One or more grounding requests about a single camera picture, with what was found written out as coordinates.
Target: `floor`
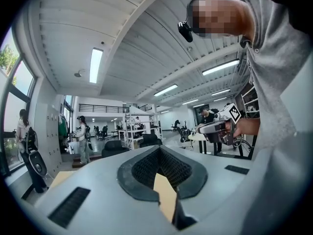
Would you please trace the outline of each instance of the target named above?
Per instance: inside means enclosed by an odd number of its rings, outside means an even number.
[[[246,141],[250,144],[252,144],[252,139],[253,136],[247,136],[246,137]],[[110,138],[109,141],[111,140],[118,140],[118,138]],[[180,141],[180,135],[177,132],[172,132],[172,131],[163,131],[163,144],[167,145],[169,147],[174,146],[174,147],[185,147],[185,149],[193,151],[193,152],[200,152],[199,149],[199,142],[193,142],[193,148],[190,145],[190,142],[185,142],[185,143],[181,143]],[[102,149],[104,148],[105,144],[108,142],[108,140],[105,141],[99,141],[96,138],[91,138],[91,145],[93,150],[89,151],[90,154],[101,154]],[[213,144],[206,142],[206,150],[207,150],[207,154],[210,154],[210,152],[213,153]],[[232,146],[226,146],[223,145],[222,146],[222,153],[225,154],[230,154],[230,155],[239,155],[239,150],[233,150]],[[243,144],[243,153],[244,156],[248,156],[248,148],[246,144]],[[78,170],[78,169],[73,169],[72,168],[72,161],[73,161],[73,157],[75,156],[79,156],[77,155],[70,155],[70,154],[62,154],[62,161],[63,163],[61,164],[61,168],[60,171],[74,171],[74,170]],[[50,186],[52,184],[52,179],[47,177],[45,179],[45,182],[47,184],[47,186]],[[35,190],[33,190],[30,195],[27,198],[27,202],[35,205],[35,203],[44,195],[45,193],[42,194],[38,194],[35,192]]]

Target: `black pants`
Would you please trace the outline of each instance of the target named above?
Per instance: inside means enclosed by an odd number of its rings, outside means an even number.
[[[217,152],[221,152],[222,150],[222,143],[217,143]]]
[[[26,165],[26,168],[29,172],[29,175],[30,175],[31,181],[33,182],[33,186],[35,188],[35,191],[37,193],[43,193],[44,192],[43,188],[47,187],[43,178],[40,175],[38,175],[37,172],[35,172],[33,166],[30,164],[28,154],[26,152],[23,152],[23,153],[21,153],[21,156],[22,156],[24,163]]]

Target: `man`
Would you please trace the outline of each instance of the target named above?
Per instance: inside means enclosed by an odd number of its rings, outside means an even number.
[[[289,24],[287,8],[271,0],[194,0],[187,12],[190,26],[202,37],[243,35],[240,44],[247,48],[250,83],[258,95],[260,118],[241,118],[234,136],[258,135],[259,150],[295,133],[280,95],[312,46],[308,35]]]
[[[207,110],[205,108],[201,108],[199,110],[199,113],[201,114],[202,116],[202,121],[201,123],[198,125],[197,127],[197,131],[198,131],[198,128],[206,123],[211,123],[214,121],[214,115],[215,113],[219,112],[218,109],[210,109],[210,110]],[[217,152],[221,152],[222,151],[222,143],[217,143]]]

